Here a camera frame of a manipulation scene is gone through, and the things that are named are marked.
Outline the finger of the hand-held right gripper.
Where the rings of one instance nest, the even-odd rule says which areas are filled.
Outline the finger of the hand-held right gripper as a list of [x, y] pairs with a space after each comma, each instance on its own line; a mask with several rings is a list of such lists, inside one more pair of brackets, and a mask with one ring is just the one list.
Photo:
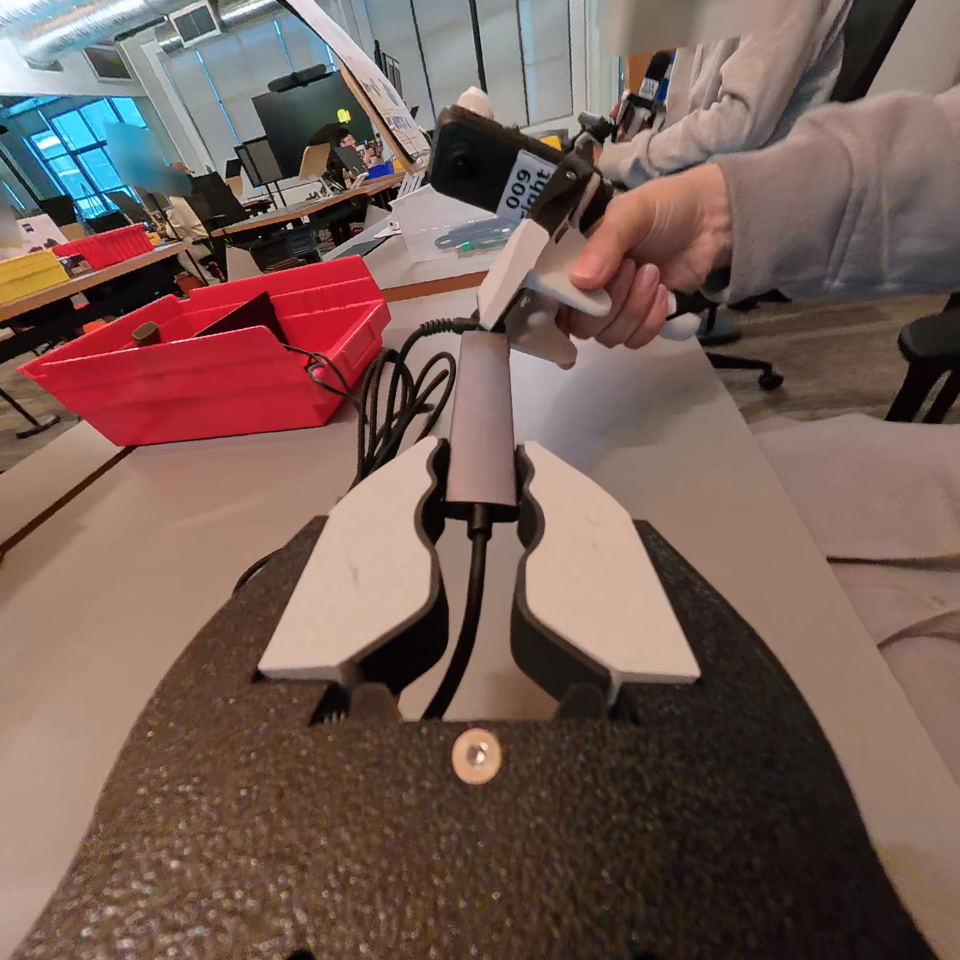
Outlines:
[[506, 314], [506, 336], [513, 350], [572, 369], [578, 349], [557, 323], [560, 303], [546, 295], [520, 295]]
[[556, 247], [561, 237], [560, 231], [551, 233], [534, 220], [523, 220], [516, 226], [478, 288], [477, 322], [483, 330], [505, 329], [514, 301], [527, 289], [528, 274]]

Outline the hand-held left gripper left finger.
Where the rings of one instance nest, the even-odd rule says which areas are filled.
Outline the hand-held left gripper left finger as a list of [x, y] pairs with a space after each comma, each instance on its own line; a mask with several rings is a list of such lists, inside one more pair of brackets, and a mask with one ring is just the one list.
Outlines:
[[449, 464], [449, 443], [424, 438], [330, 511], [258, 663], [264, 677], [399, 696], [438, 664], [450, 630], [436, 550]]

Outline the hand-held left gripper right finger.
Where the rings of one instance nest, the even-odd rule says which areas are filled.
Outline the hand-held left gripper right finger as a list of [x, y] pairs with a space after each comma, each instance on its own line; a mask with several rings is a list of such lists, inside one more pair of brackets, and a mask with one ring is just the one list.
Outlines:
[[523, 552], [510, 652], [520, 671], [551, 697], [696, 683], [701, 668], [629, 511], [534, 441], [516, 462]]

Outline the grey usb hub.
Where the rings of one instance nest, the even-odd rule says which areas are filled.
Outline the grey usb hub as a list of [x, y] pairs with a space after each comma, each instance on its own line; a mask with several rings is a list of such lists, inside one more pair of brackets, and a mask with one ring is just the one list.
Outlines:
[[445, 501], [468, 521], [481, 507], [492, 523], [519, 514], [510, 344], [483, 329], [462, 334], [449, 431]]

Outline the person's right forearm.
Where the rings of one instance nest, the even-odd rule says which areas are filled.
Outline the person's right forearm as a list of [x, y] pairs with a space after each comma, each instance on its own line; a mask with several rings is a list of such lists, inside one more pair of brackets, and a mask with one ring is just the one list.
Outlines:
[[710, 296], [958, 292], [958, 86], [826, 105], [774, 146], [718, 166], [730, 262], [707, 276]]

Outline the person's right hand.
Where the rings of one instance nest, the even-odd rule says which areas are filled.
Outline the person's right hand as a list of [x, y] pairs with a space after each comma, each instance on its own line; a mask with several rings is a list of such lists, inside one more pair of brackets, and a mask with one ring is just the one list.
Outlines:
[[605, 289], [603, 318], [561, 306], [567, 336], [638, 350], [662, 331], [673, 291], [700, 288], [731, 263], [733, 228], [721, 168], [704, 164], [616, 197], [570, 270], [582, 291]]

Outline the black and green parts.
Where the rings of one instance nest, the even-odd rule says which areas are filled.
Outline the black and green parts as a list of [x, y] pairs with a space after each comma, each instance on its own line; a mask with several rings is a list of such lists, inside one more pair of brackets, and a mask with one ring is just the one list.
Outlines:
[[440, 253], [456, 257], [497, 251], [505, 247], [514, 230], [514, 226], [498, 222], [468, 224], [441, 235], [434, 246]]

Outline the clear plastic box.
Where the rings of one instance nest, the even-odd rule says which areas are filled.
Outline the clear plastic box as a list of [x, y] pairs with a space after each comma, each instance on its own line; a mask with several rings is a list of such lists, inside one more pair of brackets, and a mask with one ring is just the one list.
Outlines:
[[441, 253], [434, 241], [467, 225], [498, 223], [516, 228], [517, 222], [437, 193], [431, 185], [422, 186], [390, 205], [390, 220], [400, 229], [407, 253], [414, 263], [428, 263], [494, 253], [496, 250], [456, 256]]

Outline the tilted board with sheet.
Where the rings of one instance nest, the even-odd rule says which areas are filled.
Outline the tilted board with sheet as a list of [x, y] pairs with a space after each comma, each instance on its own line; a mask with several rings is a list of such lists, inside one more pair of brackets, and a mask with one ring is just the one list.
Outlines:
[[431, 147], [402, 96], [363, 48], [312, 1], [284, 5], [335, 55], [341, 74], [387, 148], [409, 173], [424, 172]]

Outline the large black screen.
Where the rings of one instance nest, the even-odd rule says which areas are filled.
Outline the large black screen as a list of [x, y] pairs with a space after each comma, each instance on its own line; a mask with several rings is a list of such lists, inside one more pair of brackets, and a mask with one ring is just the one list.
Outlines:
[[297, 178], [308, 142], [322, 128], [346, 127], [358, 142], [375, 128], [341, 73], [327, 73], [303, 87], [268, 91], [251, 100], [281, 173]]

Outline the black chair base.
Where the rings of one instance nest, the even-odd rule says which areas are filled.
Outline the black chair base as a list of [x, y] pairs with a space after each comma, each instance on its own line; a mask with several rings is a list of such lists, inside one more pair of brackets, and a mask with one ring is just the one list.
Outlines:
[[742, 338], [742, 330], [736, 318], [730, 319], [718, 315], [718, 310], [717, 304], [702, 308], [701, 326], [697, 332], [697, 340], [710, 365], [715, 370], [745, 371], [755, 374], [758, 387], [764, 392], [773, 392], [780, 389], [785, 378], [775, 370], [771, 363], [721, 350], [721, 348], [726, 349], [737, 344]]

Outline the computer monitor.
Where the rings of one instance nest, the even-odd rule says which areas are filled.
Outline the computer monitor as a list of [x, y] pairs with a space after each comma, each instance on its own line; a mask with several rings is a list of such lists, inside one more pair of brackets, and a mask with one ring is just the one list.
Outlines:
[[267, 137], [255, 138], [236, 145], [234, 152], [252, 187], [277, 184], [286, 178]]

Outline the large red parts bin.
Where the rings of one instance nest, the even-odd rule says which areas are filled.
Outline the large red parts bin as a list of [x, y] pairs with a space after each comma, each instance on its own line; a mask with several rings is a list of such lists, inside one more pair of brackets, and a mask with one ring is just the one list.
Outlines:
[[[267, 292], [290, 346], [255, 327], [194, 337]], [[390, 322], [352, 256], [167, 295], [19, 366], [118, 447], [324, 426], [382, 348]], [[162, 343], [132, 331], [158, 324]]]

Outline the black bin divider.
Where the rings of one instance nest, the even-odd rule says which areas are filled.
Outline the black bin divider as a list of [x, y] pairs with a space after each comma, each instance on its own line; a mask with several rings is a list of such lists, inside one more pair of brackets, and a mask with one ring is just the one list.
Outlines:
[[236, 306], [222, 318], [210, 322], [199, 329], [194, 337], [210, 337], [217, 334], [263, 328], [282, 344], [284, 348], [291, 344], [279, 321], [276, 308], [270, 294], [262, 292], [254, 298]]

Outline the person's torso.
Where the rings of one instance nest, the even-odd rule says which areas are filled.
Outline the person's torso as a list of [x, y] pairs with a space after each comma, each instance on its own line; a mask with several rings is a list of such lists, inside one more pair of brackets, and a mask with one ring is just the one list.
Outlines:
[[851, 1], [763, 2], [756, 30], [678, 48], [658, 129], [595, 148], [610, 181], [636, 188], [786, 138], [828, 102], [844, 58]]

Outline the red storage tray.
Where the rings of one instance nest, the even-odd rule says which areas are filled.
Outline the red storage tray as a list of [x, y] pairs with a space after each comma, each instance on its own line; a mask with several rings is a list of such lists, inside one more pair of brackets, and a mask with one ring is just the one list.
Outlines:
[[60, 259], [82, 258], [97, 272], [150, 254], [155, 248], [146, 226], [133, 223], [57, 244], [52, 251]]

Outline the black office chair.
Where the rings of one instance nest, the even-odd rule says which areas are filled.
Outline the black office chair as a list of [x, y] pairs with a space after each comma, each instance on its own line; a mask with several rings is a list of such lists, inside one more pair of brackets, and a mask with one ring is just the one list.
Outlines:
[[922, 419], [926, 425], [941, 424], [959, 396], [959, 294], [952, 294], [939, 314], [907, 323], [898, 334], [897, 347], [907, 368], [885, 420], [912, 423], [946, 376]]

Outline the black chair back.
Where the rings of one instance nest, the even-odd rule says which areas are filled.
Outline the black chair back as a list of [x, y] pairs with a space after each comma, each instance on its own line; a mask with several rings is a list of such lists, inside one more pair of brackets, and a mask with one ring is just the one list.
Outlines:
[[890, 52], [914, 1], [853, 1], [843, 30], [844, 55], [830, 101], [865, 98]]

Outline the yellow storage tray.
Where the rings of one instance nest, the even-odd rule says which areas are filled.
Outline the yellow storage tray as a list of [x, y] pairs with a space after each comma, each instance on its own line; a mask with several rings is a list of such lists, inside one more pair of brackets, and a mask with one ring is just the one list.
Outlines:
[[2, 259], [1, 304], [12, 304], [68, 281], [64, 264], [51, 248]]

